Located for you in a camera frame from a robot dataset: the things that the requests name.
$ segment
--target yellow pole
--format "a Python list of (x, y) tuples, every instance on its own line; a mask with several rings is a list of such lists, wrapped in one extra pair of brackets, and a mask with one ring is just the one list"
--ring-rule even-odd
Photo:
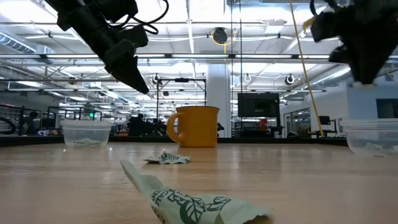
[(313, 109), (315, 110), (315, 115), (317, 116), (319, 131), (321, 132), (321, 136), (322, 136), (322, 137), (325, 137), (325, 136), (323, 135), (323, 130), (322, 130), (321, 121), (319, 120), (319, 114), (318, 114), (318, 109), (317, 109), (317, 103), (315, 102), (315, 100), (314, 100), (314, 98), (313, 98), (311, 85), (310, 85), (310, 82), (309, 82), (309, 80), (308, 80), (307, 69), (305, 68), (305, 61), (304, 61), (304, 57), (303, 57), (303, 50), (302, 50), (302, 48), (301, 48), (299, 32), (298, 32), (298, 30), (297, 30), (296, 18), (295, 18), (295, 16), (294, 16), (293, 0), (290, 0), (290, 10), (292, 11), (292, 17), (293, 17), (293, 23), (294, 23), (294, 30), (295, 30), (295, 32), (296, 32), (298, 50), (300, 51), (300, 56), (301, 56), (301, 63), (303, 64), (305, 82), (307, 83), (307, 85), (308, 85), (308, 90), (310, 91)]

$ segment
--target white pillar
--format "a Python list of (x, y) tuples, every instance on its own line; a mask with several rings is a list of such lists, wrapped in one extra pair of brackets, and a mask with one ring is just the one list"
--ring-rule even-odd
[(231, 80), (228, 65), (208, 65), (207, 105), (220, 109), (218, 122), (225, 128), (218, 134), (221, 138), (231, 137)]

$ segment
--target person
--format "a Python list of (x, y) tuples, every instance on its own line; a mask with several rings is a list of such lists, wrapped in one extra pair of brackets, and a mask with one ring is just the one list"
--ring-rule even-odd
[(35, 128), (33, 120), (37, 118), (39, 114), (36, 111), (32, 111), (29, 117), (22, 120), (22, 134), (36, 134), (37, 130)]
[(138, 114), (137, 117), (130, 118), (130, 123), (127, 124), (129, 127), (129, 136), (141, 136), (144, 127), (143, 118), (143, 114)]

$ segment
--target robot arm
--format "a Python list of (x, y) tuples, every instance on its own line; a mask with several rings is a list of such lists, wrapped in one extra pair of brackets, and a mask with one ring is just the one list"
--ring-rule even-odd
[(329, 61), (347, 63), (356, 82), (372, 84), (398, 44), (398, 0), (356, 0), (354, 5), (339, 7), (335, 0), (325, 0), (334, 12), (316, 15), (311, 32), (315, 42), (339, 37), (343, 46), (336, 48)]
[[(59, 27), (64, 31), (74, 28), (105, 63), (108, 73), (141, 93), (148, 93), (148, 87), (137, 68), (138, 58), (134, 54), (138, 47), (148, 44), (144, 26), (150, 26), (151, 22), (145, 23), (135, 19), (134, 16), (138, 13), (135, 0), (45, 1), (58, 12)], [(168, 1), (163, 1), (166, 2), (167, 8), (161, 17), (169, 10)], [(123, 24), (111, 25), (107, 22), (115, 23), (125, 15), (128, 17)], [(132, 18), (141, 24), (126, 29), (125, 25)]]

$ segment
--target clear plastic container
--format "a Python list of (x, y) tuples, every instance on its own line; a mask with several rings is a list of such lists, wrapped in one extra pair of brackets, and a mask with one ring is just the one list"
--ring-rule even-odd
[(101, 148), (108, 143), (112, 123), (105, 121), (61, 121), (68, 147)]
[(341, 125), (355, 154), (398, 157), (398, 119), (342, 121)]

